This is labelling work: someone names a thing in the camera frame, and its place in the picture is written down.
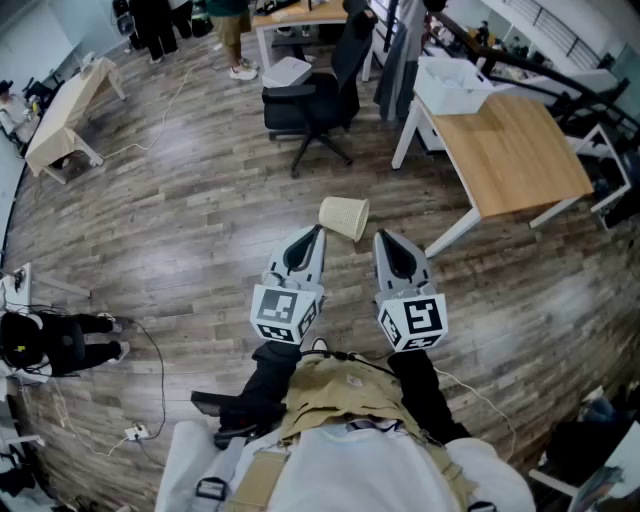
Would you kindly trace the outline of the person's left forearm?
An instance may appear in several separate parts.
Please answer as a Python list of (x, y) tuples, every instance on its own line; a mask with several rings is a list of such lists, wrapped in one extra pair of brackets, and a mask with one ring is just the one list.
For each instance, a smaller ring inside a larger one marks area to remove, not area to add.
[(268, 341), (252, 356), (256, 369), (239, 396), (280, 402), (286, 397), (289, 380), (301, 360), (297, 345)]

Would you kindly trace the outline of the white plastic basket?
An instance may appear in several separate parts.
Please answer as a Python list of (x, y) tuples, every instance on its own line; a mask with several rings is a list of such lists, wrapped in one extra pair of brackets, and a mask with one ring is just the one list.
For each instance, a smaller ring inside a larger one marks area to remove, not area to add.
[[(438, 80), (443, 75), (474, 77), (472, 90), (449, 90)], [(492, 82), (468, 60), (421, 56), (414, 83), (415, 95), (433, 115), (475, 114), (495, 92)]]

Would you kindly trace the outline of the person's right forearm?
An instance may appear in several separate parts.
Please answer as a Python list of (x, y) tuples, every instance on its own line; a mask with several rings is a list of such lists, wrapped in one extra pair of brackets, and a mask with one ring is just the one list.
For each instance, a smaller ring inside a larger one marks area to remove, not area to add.
[(387, 364), (399, 380), (404, 407), (432, 439), (447, 444), (471, 437), (468, 430), (453, 419), (439, 388), (435, 368), (424, 350), (395, 353)]

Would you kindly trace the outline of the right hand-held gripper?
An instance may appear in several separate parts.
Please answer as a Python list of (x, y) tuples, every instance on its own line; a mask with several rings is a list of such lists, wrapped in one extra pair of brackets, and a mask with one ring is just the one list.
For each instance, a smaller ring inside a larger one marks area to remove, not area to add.
[(374, 263), (380, 289), (375, 295), (377, 322), (393, 350), (437, 345), (447, 334), (446, 299), (428, 281), (424, 251), (404, 236), (380, 229), (374, 237)]

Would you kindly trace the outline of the black railing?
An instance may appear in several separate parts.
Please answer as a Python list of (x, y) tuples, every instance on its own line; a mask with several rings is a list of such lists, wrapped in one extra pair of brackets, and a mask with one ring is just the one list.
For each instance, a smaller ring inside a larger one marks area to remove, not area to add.
[(564, 75), (532, 60), (479, 44), (442, 12), (433, 18), (453, 37), (452, 43), (445, 43), (440, 31), (429, 31), (429, 37), (448, 56), (469, 60), (499, 93), (543, 103), (563, 133), (583, 137), (601, 124), (640, 144), (640, 122), (615, 104), (629, 86), (627, 79), (619, 81), (606, 69)]

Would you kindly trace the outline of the wooden desk with white legs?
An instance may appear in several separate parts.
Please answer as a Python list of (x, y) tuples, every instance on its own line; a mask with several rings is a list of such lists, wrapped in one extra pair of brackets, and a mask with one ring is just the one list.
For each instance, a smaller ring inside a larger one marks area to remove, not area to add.
[(535, 229), (594, 192), (575, 150), (542, 103), (492, 94), (479, 111), (435, 115), (415, 97), (391, 162), (402, 166), (426, 119), (464, 186), (471, 209), (425, 250), (432, 258), (481, 220), (545, 206)]

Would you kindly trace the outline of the long wooden desk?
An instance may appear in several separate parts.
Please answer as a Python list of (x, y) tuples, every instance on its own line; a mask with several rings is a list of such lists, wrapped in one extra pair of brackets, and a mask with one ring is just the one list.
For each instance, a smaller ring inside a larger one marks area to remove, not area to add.
[(252, 21), (256, 32), (262, 70), (267, 72), (273, 62), (270, 60), (271, 48), (267, 45), (266, 33), (275, 31), (281, 27), (319, 26), (330, 24), (342, 24), (347, 22), (347, 11), (343, 7), (343, 0), (326, 0), (320, 4), (313, 4), (312, 0), (296, 0), (293, 4), (284, 7), (267, 16), (256, 16)]

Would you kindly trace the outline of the grey hanging coat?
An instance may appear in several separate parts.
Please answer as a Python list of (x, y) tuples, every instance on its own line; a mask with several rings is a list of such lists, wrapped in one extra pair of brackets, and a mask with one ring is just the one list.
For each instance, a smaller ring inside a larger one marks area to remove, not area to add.
[(413, 98), (427, 9), (424, 0), (399, 0), (396, 30), (379, 80), (374, 102), (382, 120), (405, 120)]

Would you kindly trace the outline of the person's white shirt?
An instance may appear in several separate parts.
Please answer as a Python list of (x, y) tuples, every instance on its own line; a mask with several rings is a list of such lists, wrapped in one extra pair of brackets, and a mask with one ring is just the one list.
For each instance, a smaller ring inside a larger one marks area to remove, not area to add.
[(206, 425), (179, 423), (154, 512), (216, 508), (216, 501), (197, 497), (199, 481), (218, 477), (235, 494), (261, 454), (285, 458), (266, 512), (536, 511), (522, 476), (479, 439), (455, 439), (444, 447), (450, 470), (471, 485), (456, 496), (436, 447), (419, 443), (401, 427), (327, 425), (303, 432), (288, 447), (279, 437), (273, 431), (227, 459)]

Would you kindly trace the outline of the white box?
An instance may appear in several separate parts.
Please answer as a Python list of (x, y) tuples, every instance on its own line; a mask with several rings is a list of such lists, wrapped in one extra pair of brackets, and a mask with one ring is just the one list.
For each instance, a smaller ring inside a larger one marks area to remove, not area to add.
[(306, 60), (287, 56), (271, 66), (262, 75), (265, 88), (283, 88), (299, 86), (311, 76), (312, 65)]

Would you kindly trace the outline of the white shelf frame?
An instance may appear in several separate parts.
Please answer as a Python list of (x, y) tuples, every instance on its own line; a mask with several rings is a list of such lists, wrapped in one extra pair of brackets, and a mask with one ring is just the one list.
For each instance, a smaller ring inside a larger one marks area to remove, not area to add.
[(607, 230), (617, 224), (610, 216), (632, 190), (629, 160), (615, 147), (620, 141), (613, 129), (598, 123), (582, 139), (572, 142), (594, 189), (590, 210)]

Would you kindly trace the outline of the beige plastic waste basket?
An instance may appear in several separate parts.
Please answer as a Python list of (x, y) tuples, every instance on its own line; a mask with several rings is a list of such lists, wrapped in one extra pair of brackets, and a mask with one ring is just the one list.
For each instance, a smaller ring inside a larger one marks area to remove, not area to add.
[(367, 199), (326, 197), (319, 210), (319, 223), (354, 242), (358, 242), (365, 230), (369, 214)]

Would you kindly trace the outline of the black waist device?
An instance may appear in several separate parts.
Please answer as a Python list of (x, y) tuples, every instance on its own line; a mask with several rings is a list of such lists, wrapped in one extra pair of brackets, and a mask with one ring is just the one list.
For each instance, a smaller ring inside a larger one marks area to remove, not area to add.
[(268, 434), (286, 412), (286, 406), (280, 402), (199, 391), (191, 392), (191, 402), (201, 413), (220, 420), (213, 440), (221, 450), (226, 449), (233, 438), (248, 442)]

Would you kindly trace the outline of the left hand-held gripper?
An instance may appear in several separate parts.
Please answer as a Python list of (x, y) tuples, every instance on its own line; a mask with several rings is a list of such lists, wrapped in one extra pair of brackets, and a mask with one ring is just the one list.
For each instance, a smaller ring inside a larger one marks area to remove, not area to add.
[[(298, 229), (271, 253), (262, 282), (254, 287), (250, 322), (266, 341), (301, 345), (321, 312), (326, 232), (321, 225)], [(280, 274), (302, 273), (304, 282)]]

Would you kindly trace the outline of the person's khaki trousers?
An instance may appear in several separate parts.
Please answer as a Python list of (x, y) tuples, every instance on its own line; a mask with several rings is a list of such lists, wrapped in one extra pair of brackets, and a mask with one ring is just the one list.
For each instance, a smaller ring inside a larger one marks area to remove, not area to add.
[(416, 439), (425, 435), (402, 404), (399, 379), (364, 362), (314, 357), (289, 380), (280, 440), (346, 417), (394, 420)]

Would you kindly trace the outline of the black office chair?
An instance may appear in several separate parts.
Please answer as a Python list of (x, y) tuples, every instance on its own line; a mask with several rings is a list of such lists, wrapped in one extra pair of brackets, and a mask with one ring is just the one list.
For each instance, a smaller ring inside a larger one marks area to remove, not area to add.
[(262, 91), (264, 124), (271, 141), (279, 136), (300, 136), (302, 142), (291, 164), (290, 175), (299, 176), (298, 165), (310, 143), (321, 142), (347, 166), (353, 160), (329, 138), (329, 132), (348, 131), (360, 110), (357, 76), (371, 49), (378, 17), (367, 0), (344, 0), (347, 20), (331, 55), (331, 73), (312, 73), (300, 85)]

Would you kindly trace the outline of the beige cloth covered table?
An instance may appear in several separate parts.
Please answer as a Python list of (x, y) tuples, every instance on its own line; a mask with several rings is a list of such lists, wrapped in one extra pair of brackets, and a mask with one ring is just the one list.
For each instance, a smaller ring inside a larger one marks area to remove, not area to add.
[(105, 89), (107, 82), (121, 101), (127, 96), (121, 87), (116, 64), (107, 57), (95, 60), (85, 75), (77, 74), (58, 90), (31, 139), (25, 161), (35, 177), (46, 173), (61, 184), (66, 178), (51, 164), (76, 151), (90, 159), (92, 166), (100, 166), (104, 158), (95, 152), (76, 132), (92, 99)]

